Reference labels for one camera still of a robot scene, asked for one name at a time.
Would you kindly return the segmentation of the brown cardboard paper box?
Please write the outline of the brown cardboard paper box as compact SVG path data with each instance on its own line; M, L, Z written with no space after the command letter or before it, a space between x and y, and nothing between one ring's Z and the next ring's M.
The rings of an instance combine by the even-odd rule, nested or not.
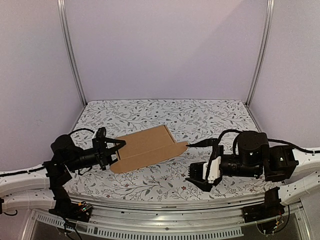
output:
M117 138L126 145L116 153L117 162L110 166L115 174L128 173L145 168L183 154L189 144L177 142L167 126L160 125Z

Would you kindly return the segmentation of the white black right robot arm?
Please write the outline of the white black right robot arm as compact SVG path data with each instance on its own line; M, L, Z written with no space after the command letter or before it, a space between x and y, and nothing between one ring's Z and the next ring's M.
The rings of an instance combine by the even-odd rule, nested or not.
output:
M291 142L268 138L264 132L239 131L232 143L232 153L225 154L218 138L207 138L188 144L189 148L211 147L208 161L192 163L186 180L204 192L210 192L224 176L256 178L267 182L282 182L311 168L320 166L320 150L305 149Z

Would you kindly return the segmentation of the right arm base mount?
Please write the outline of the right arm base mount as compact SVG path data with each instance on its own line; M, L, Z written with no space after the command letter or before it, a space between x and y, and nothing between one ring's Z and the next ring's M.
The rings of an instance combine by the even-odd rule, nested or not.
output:
M278 186L267 190L262 203L242 207L244 222L251 223L284 214L285 205L281 203L279 190Z

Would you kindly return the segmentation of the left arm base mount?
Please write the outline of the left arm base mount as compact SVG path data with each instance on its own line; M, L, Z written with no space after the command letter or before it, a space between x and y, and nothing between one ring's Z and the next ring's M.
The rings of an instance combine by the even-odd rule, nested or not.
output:
M53 188L51 191L53 193L55 204L54 208L48 210L50 214L67 220L75 220L85 223L89 222L93 211L92 204L87 203L86 201L78 203L72 202L63 187Z

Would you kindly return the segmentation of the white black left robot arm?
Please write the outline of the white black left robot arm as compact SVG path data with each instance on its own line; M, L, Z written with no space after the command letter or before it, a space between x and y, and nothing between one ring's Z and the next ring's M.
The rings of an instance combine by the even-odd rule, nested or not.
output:
M53 157L34 167L0 174L0 212L14 216L20 209L47 209L51 214L79 220L91 215L92 205L73 203L64 188L73 172L91 170L98 165L105 170L115 163L112 155L124 147L124 140L96 133L92 147L82 149L69 134L59 136L52 144Z

